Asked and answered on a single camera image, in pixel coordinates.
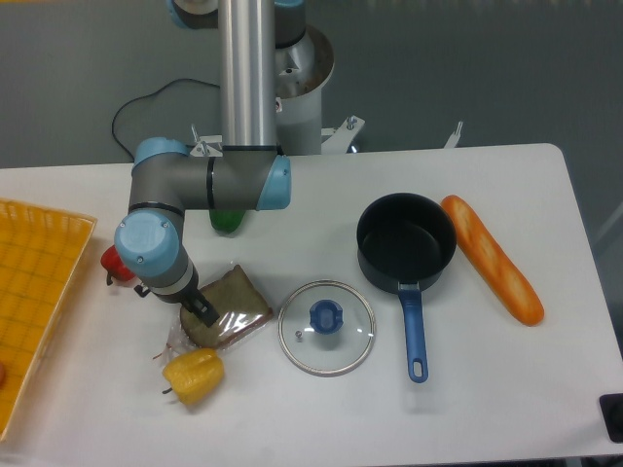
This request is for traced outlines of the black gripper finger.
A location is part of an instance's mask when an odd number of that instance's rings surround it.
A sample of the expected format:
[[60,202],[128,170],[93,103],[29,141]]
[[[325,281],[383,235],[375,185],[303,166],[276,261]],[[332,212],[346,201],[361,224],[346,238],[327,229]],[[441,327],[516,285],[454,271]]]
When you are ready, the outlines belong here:
[[220,319],[220,315],[212,303],[202,294],[193,295],[188,300],[187,308],[206,327],[213,326]]

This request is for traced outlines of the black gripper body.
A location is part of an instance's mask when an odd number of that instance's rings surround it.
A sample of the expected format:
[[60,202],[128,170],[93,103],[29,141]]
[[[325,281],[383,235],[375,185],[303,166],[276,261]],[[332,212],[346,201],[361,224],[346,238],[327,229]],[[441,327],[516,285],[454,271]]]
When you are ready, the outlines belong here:
[[184,288],[167,296],[170,303],[179,303],[184,307],[203,307],[204,296],[196,287]]

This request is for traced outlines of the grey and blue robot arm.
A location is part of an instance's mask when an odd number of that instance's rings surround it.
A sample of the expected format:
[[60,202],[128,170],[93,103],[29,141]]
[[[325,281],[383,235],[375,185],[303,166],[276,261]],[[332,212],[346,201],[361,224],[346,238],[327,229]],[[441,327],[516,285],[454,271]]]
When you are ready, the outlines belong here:
[[183,245],[189,210],[279,210],[291,199],[290,160],[276,134],[275,1],[221,1],[222,154],[194,157],[181,142],[149,138],[136,150],[128,214],[114,245],[157,297],[206,326],[218,311],[199,290]]

